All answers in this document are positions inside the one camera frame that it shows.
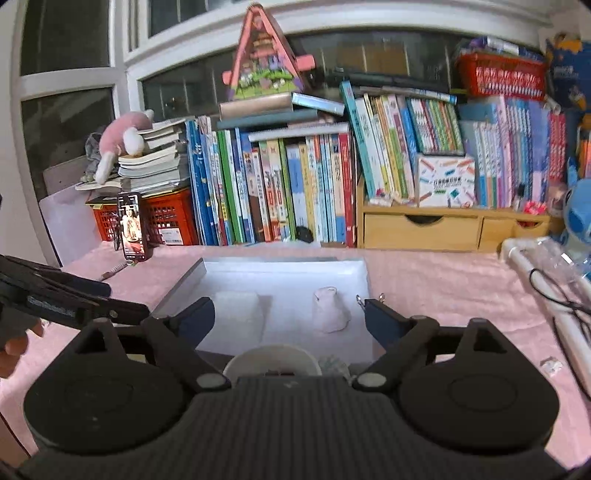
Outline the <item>person's left hand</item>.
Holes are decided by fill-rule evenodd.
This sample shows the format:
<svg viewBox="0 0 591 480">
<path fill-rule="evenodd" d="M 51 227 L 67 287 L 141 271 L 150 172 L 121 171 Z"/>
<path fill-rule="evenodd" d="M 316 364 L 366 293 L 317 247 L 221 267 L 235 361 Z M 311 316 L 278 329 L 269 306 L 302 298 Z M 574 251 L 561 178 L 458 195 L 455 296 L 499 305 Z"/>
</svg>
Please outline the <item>person's left hand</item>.
<svg viewBox="0 0 591 480">
<path fill-rule="evenodd" d="M 0 377 L 2 379 L 7 379 L 14 373 L 28 346 L 29 339 L 26 333 L 6 342 L 0 353 Z"/>
</svg>

